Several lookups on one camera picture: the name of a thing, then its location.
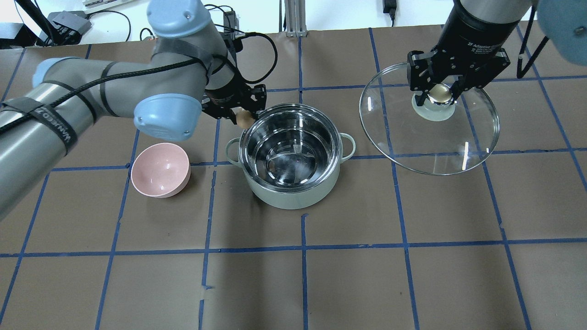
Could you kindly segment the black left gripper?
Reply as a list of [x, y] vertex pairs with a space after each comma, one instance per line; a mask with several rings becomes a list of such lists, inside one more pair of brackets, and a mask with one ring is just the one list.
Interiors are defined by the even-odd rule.
[[258, 120], [259, 114], [266, 110], [267, 91], [265, 84], [257, 84], [250, 87], [239, 70], [228, 70], [233, 74], [227, 84], [219, 88], [206, 88], [204, 90], [208, 101], [202, 104], [203, 113], [216, 119], [236, 120], [233, 109], [243, 108], [254, 120]]

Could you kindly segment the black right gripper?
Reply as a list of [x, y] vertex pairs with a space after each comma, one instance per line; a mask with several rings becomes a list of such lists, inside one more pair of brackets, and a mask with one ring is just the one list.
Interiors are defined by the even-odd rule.
[[510, 34], [511, 23], [487, 22], [466, 9], [453, 9], [436, 46], [428, 53], [413, 50], [407, 55], [407, 80], [416, 91], [416, 106], [423, 106], [430, 90], [447, 77], [454, 78], [454, 101], [470, 88], [492, 82], [511, 65], [503, 48]]

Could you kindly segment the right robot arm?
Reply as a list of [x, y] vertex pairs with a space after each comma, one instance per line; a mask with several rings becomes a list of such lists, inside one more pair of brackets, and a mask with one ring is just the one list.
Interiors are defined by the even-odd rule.
[[463, 92], [492, 82], [511, 64], [502, 46], [527, 11], [537, 17], [544, 38], [526, 66], [518, 61], [518, 78], [550, 40], [568, 62], [586, 65], [584, 0], [455, 0], [436, 46], [407, 56], [415, 105], [451, 104]]

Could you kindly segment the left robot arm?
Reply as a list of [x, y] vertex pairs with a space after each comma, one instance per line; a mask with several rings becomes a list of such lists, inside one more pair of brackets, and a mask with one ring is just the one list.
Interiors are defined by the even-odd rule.
[[243, 78], [201, 1], [152, 0], [146, 16], [157, 36], [148, 63], [46, 59], [31, 91], [2, 102], [2, 219], [101, 117], [131, 118], [144, 134], [180, 142], [203, 113], [237, 123], [233, 109], [257, 118], [266, 108], [266, 87]]

